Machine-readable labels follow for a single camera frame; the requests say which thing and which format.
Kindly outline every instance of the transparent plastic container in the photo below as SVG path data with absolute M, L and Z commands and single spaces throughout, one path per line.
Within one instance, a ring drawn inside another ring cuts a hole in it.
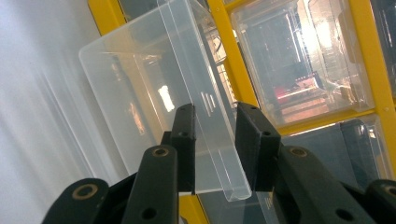
M 205 0 L 197 1 L 201 6 L 209 9 Z M 119 0 L 119 4 L 122 9 L 122 14 L 127 21 L 132 21 L 158 6 L 157 0 Z
M 392 95 L 396 97 L 396 1 L 371 1 L 376 29 L 387 64 Z
M 232 21 L 259 104 L 276 126 L 373 106 L 347 1 L 255 1 Z
M 228 201 L 250 187 L 233 145 L 207 47 L 214 27 L 195 1 L 159 0 L 150 12 L 80 52 L 80 60 L 129 174 L 161 143 L 176 109 L 196 109 L 196 192 L 222 190 Z
M 361 117 L 282 137 L 285 145 L 311 150 L 340 181 L 366 189 L 379 178 L 392 179 L 379 117 Z
M 376 115 L 284 136 L 282 143 L 309 149 L 338 180 L 357 189 L 365 190 L 379 178 L 393 179 Z M 247 200 L 231 203 L 221 195 L 199 195 L 210 223 L 278 223 L 272 193 L 255 192 Z

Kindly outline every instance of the clear plastic tray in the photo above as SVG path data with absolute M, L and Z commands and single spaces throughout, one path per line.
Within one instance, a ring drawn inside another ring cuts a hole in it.
M 205 0 L 197 0 L 204 8 L 209 8 Z M 132 21 L 157 7 L 157 0 L 119 0 L 125 20 Z
M 285 145 L 311 150 L 340 181 L 366 189 L 372 181 L 392 179 L 389 155 L 376 115 L 282 138 Z
M 170 131 L 176 109 L 196 107 L 196 192 L 222 189 L 228 201 L 250 187 L 205 47 L 214 29 L 197 2 L 159 0 L 158 7 L 105 35 L 80 60 L 130 174 L 143 152 Z
M 387 64 L 392 95 L 396 97 L 396 2 L 394 0 L 371 1 L 376 29 Z
M 232 20 L 260 106 L 276 126 L 373 106 L 347 1 L 255 1 Z
M 393 179 L 376 115 L 285 136 L 282 143 L 309 149 L 338 180 L 357 189 L 365 190 L 379 178 Z M 278 223 L 272 193 L 256 192 L 247 200 L 232 203 L 221 195 L 199 195 L 210 223 Z

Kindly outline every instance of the yellow metal frame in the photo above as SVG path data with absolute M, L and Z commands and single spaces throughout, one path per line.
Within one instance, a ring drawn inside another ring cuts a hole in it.
M 219 34 L 230 66 L 227 70 L 233 90 L 241 92 L 235 95 L 237 100 L 252 102 L 254 91 L 251 84 L 247 84 L 247 69 L 241 66 L 242 58 L 235 56 L 239 54 L 237 43 L 233 36 L 232 25 L 229 15 L 237 8 L 242 7 L 251 0 L 234 0 L 230 4 L 224 5 L 221 0 L 208 0 L 212 11 L 212 16 L 219 29 Z M 281 134 L 298 133 L 310 130 L 323 125 L 331 124 L 337 121 L 353 119 L 360 116 L 377 114 L 381 120 L 381 126 L 384 132 L 384 139 L 388 147 L 390 162 L 393 173 L 396 174 L 396 102 L 393 102 L 391 89 L 388 80 L 387 68 L 383 58 L 383 53 L 377 30 L 375 28 L 375 18 L 372 13 L 370 0 L 349 0 L 349 5 L 357 31 L 357 36 L 361 44 L 361 52 L 364 64 L 369 78 L 372 95 L 375 102 L 375 108 L 357 112 L 354 110 L 341 111 L 330 114 L 324 118 L 311 119 L 297 124 L 279 128 Z
M 233 35 L 233 27 L 230 20 L 230 15 L 235 9 L 252 1 L 234 0 L 230 4 L 224 4 L 222 0 L 207 0 L 207 3 L 227 53 L 224 66 L 233 87 L 235 98 L 238 101 L 258 105 L 248 76 L 248 70 L 245 67 L 242 54 Z M 375 28 L 375 18 L 371 10 L 370 0 L 348 1 L 360 41 L 375 108 L 362 112 L 354 110 L 341 111 L 330 114 L 325 118 L 311 119 L 282 127 L 278 130 L 281 134 L 298 133 L 341 120 L 377 114 L 380 117 L 384 131 L 392 170 L 396 174 L 396 137 L 394 137 L 396 134 L 396 101 L 392 99 L 387 68 Z M 89 0 L 89 5 L 101 35 L 105 35 L 125 23 L 118 0 Z M 180 214 L 184 217 L 190 217 L 191 219 L 188 219 L 189 223 L 207 223 L 196 196 L 180 197 Z
M 118 0 L 88 0 L 100 35 L 105 35 L 126 23 Z

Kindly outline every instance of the screw hole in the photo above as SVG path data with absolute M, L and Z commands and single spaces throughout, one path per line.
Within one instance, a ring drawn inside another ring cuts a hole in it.
M 337 214 L 337 216 L 345 221 L 353 221 L 353 216 L 344 209 L 337 209 L 335 213 Z
M 154 151 L 152 151 L 152 155 L 155 157 L 164 157 L 168 155 L 169 150 L 166 148 L 156 148 Z
M 396 188 L 395 187 L 393 187 L 393 186 L 385 186 L 383 188 L 385 188 L 385 191 L 388 194 L 392 195 L 393 197 L 396 197 Z
M 142 218 L 145 220 L 153 219 L 157 216 L 157 211 L 154 208 L 146 208 L 142 213 Z
M 189 135 L 188 133 L 185 133 L 185 132 L 183 132 L 183 133 L 178 133 L 178 135 L 179 136 L 182 136 L 182 137 L 186 137 L 187 135 Z
M 293 154 L 294 156 L 297 157 L 306 157 L 307 153 L 305 150 L 297 148 L 297 147 L 293 147 L 290 149 L 291 154 Z
M 389 193 L 393 194 L 393 196 L 396 196 L 396 188 L 389 189 Z
M 94 184 L 86 184 L 79 186 L 73 191 L 72 197 L 75 200 L 86 200 L 91 198 L 98 191 L 98 187 Z

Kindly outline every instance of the yellow beam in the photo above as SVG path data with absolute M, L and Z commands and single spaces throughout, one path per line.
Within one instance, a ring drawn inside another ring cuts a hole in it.
M 375 110 L 373 109 L 366 110 L 363 112 L 356 112 L 355 110 L 345 110 L 338 113 L 326 115 L 325 117 L 305 120 L 304 122 L 299 122 L 285 127 L 280 127 L 277 128 L 277 130 L 281 135 L 289 135 L 292 133 L 304 132 L 321 126 L 340 122 L 346 119 L 354 119 L 357 117 L 374 114 L 374 112 Z
M 181 196 L 178 198 L 179 214 L 188 220 L 189 224 L 208 224 L 204 209 L 196 195 Z
M 236 100 L 258 106 L 253 87 L 248 77 L 241 52 L 233 35 L 233 27 L 228 13 L 221 0 L 208 0 L 213 19 L 218 27 L 221 42 L 227 52 L 227 75 L 233 88 Z
M 225 5 L 225 9 L 231 14 L 236 8 L 245 6 L 254 0 L 233 0 L 231 3 Z
M 126 23 L 118 0 L 88 0 L 100 35 L 105 35 Z
M 375 101 L 375 113 L 381 119 L 393 173 L 396 174 L 396 112 L 375 18 L 370 0 L 349 0 L 349 4 Z

